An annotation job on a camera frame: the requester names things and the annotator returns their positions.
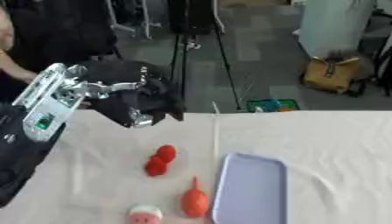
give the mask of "white tablecloth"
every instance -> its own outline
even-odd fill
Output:
[[[161,144],[177,146],[178,158],[149,178],[143,166]],[[213,200],[221,158],[237,151],[286,163],[290,224],[392,221],[392,112],[186,114],[124,129],[78,111],[0,223],[125,223],[135,204],[160,207],[164,224],[210,223],[186,218],[179,198],[197,175]]]

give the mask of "person's arm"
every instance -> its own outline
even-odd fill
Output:
[[[3,50],[0,50],[0,70],[3,70],[9,76],[26,83],[32,82],[36,76],[34,72],[28,71],[15,63],[15,61],[13,61],[13,59]]]

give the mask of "toy food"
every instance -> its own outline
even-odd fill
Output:
[[[157,156],[168,164],[176,157],[176,148],[169,144],[163,145],[157,150]]]
[[[198,178],[193,177],[192,189],[184,193],[181,207],[192,218],[202,217],[207,213],[208,195],[200,190]]]
[[[159,224],[162,212],[155,206],[136,206],[129,211],[129,224]]]
[[[150,157],[150,161],[144,167],[149,176],[155,177],[164,175],[167,172],[167,165],[162,159],[157,156]]]

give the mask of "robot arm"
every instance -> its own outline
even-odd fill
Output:
[[[0,207],[32,176],[83,101],[127,128],[153,125],[166,113],[183,118],[171,83],[147,66],[130,82],[88,81],[87,72],[84,66],[53,64],[11,105],[0,105]]]

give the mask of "purple tray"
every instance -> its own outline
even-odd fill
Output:
[[[215,224],[286,224],[286,207],[282,162],[239,153],[226,156],[212,211]]]

